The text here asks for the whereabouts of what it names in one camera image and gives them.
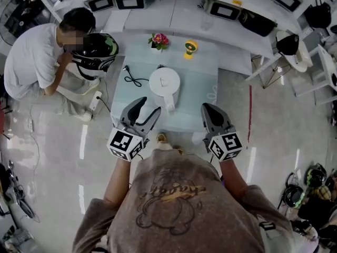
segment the table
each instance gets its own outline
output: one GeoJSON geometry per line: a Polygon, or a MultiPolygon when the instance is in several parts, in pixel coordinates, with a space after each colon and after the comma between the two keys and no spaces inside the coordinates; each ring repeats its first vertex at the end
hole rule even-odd
{"type": "MultiPolygon", "coordinates": [[[[322,72],[315,72],[313,76],[313,82],[318,81],[320,78],[325,77],[324,81],[314,83],[312,86],[295,93],[295,96],[300,96],[304,95],[310,92],[313,92],[315,90],[318,90],[322,87],[325,87],[327,85],[331,86],[333,90],[337,92],[337,85],[333,81],[333,78],[337,79],[337,72],[336,72],[336,66],[335,63],[331,57],[331,55],[321,46],[318,45],[315,49],[313,49],[310,52],[310,57],[314,56],[316,53],[319,54],[322,66],[323,66],[323,71],[322,72]]],[[[331,101],[337,100],[337,96],[332,96],[330,98],[326,98],[323,100],[318,100],[315,102],[316,105],[322,105],[329,103],[331,101]]]]}
{"type": "MultiPolygon", "coordinates": [[[[125,52],[123,67],[128,65],[133,78],[149,79],[158,65],[163,64],[174,69],[181,79],[180,93],[176,109],[168,114],[162,109],[155,128],[178,132],[202,132],[201,105],[204,102],[216,103],[216,88],[218,75],[218,48],[214,43],[196,40],[198,50],[191,60],[186,60],[185,42],[190,38],[168,36],[170,44],[167,50],[154,54],[147,43],[151,35],[136,35],[132,44],[125,52]]],[[[116,125],[123,109],[135,99],[146,96],[147,101],[142,107],[139,122],[157,108],[152,99],[152,92],[147,81],[140,80],[142,87],[133,82],[126,82],[126,71],[121,70],[111,107],[111,118],[116,125]]]]}

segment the monitor screen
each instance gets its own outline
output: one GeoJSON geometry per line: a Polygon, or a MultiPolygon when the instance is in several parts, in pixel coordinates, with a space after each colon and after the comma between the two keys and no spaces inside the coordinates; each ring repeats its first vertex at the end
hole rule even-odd
{"type": "Polygon", "coordinates": [[[217,10],[217,12],[221,15],[224,15],[224,16],[231,16],[233,11],[229,8],[225,8],[225,7],[219,7],[219,9],[217,10]]]}
{"type": "Polygon", "coordinates": [[[291,7],[294,4],[294,0],[280,0],[282,3],[287,5],[288,7],[291,7]]]}
{"type": "Polygon", "coordinates": [[[137,6],[137,0],[123,0],[123,5],[125,7],[137,6]]]}
{"type": "Polygon", "coordinates": [[[95,2],[96,8],[105,7],[107,5],[109,5],[108,0],[99,0],[99,1],[95,2]]]}

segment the tiled floor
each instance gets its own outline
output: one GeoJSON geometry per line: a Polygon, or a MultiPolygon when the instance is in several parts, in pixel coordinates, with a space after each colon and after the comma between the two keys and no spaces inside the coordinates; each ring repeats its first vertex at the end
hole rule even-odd
{"type": "MultiPolygon", "coordinates": [[[[122,62],[119,57],[107,74],[108,105],[122,62]]],[[[219,74],[217,104],[240,131],[246,148],[235,162],[244,179],[261,186],[275,205],[287,175],[295,168],[303,176],[311,162],[324,164],[328,171],[337,167],[333,165],[337,151],[335,130],[328,123],[330,106],[315,106],[313,94],[296,98],[292,84],[302,81],[302,76],[292,72],[264,90],[259,77],[248,83],[240,74],[225,71],[219,74]],[[252,86],[252,126],[248,143],[249,85],[252,86]]],[[[100,90],[105,91],[104,83],[100,90]]],[[[91,93],[77,100],[88,105],[92,96],[91,93]]],[[[103,195],[116,162],[106,148],[112,126],[110,114],[102,108],[93,121],[85,124],[76,118],[40,112],[33,107],[32,136],[39,146],[38,161],[38,148],[27,128],[28,106],[14,103],[13,108],[6,126],[11,140],[2,139],[3,157],[5,162],[8,159],[15,162],[26,199],[40,223],[22,217],[17,207],[15,214],[45,252],[70,252],[85,207],[91,198],[103,195]]],[[[186,151],[209,159],[211,155],[205,153],[203,144],[194,145],[191,136],[169,133],[168,138],[186,151]]],[[[150,154],[150,147],[151,144],[141,152],[144,157],[150,154]]],[[[219,169],[215,160],[213,164],[219,169]]]]}

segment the white shoe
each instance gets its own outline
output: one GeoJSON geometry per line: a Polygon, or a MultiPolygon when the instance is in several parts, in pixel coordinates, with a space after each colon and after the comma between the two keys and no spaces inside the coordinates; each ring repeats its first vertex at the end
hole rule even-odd
{"type": "Polygon", "coordinates": [[[100,82],[101,82],[100,78],[96,78],[93,81],[88,81],[88,83],[89,83],[88,90],[86,90],[82,95],[86,95],[92,89],[96,88],[100,84],[100,82]]]}
{"type": "Polygon", "coordinates": [[[93,118],[93,114],[89,111],[85,111],[83,115],[74,115],[74,117],[82,120],[83,122],[89,122],[93,118]]]}

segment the cable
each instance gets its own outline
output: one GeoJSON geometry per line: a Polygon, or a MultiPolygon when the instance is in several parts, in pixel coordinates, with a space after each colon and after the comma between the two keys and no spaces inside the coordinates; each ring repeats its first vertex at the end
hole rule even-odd
{"type": "MultiPolygon", "coordinates": [[[[30,120],[33,122],[33,119],[32,119],[32,114],[31,114],[31,110],[32,110],[32,106],[31,105],[29,105],[28,106],[28,110],[29,110],[29,118],[30,118],[30,120]]],[[[37,169],[37,167],[38,167],[38,163],[39,163],[39,161],[40,161],[40,147],[38,146],[38,143],[37,143],[37,141],[36,141],[36,139],[32,136],[32,133],[31,132],[29,132],[29,135],[32,137],[32,139],[35,141],[35,143],[36,143],[36,146],[37,146],[37,162],[36,162],[36,164],[35,164],[35,167],[34,167],[34,170],[33,170],[33,186],[34,186],[34,201],[33,201],[33,204],[35,203],[35,200],[36,200],[36,186],[35,186],[35,171],[36,171],[36,169],[37,169]]]]}
{"type": "Polygon", "coordinates": [[[40,218],[38,217],[38,215],[37,215],[35,212],[34,212],[34,216],[37,218],[37,220],[34,220],[33,218],[30,218],[28,215],[23,215],[23,216],[21,216],[20,219],[19,219],[21,226],[22,226],[22,219],[23,219],[24,217],[29,218],[29,219],[32,219],[32,220],[33,220],[34,222],[36,222],[36,223],[41,223],[40,218]]]}
{"type": "MultiPolygon", "coordinates": [[[[106,80],[103,80],[104,81],[104,84],[105,84],[105,91],[106,91],[106,103],[109,102],[109,93],[107,91],[107,85],[106,85],[106,80]]],[[[96,114],[93,114],[93,117],[96,117],[102,110],[103,106],[101,106],[100,110],[96,113],[96,114]]]]}
{"type": "Polygon", "coordinates": [[[109,112],[111,112],[111,111],[110,111],[110,109],[109,109],[109,107],[108,107],[108,106],[105,104],[105,102],[104,102],[104,100],[103,100],[103,99],[101,99],[99,96],[98,96],[98,97],[96,97],[96,98],[97,98],[97,99],[99,99],[99,100],[101,100],[101,101],[104,103],[104,105],[106,106],[106,108],[108,109],[108,111],[109,111],[109,112]]]}
{"type": "Polygon", "coordinates": [[[210,164],[212,164],[213,157],[214,157],[214,154],[212,153],[212,157],[211,157],[211,160],[210,160],[210,164]]]}
{"type": "Polygon", "coordinates": [[[133,78],[130,73],[130,69],[127,65],[123,68],[123,70],[127,71],[128,74],[130,75],[130,77],[129,76],[124,77],[124,80],[126,82],[133,82],[137,87],[142,87],[142,84],[138,80],[148,81],[148,79],[144,79],[144,78],[138,78],[138,79],[133,78]]]}

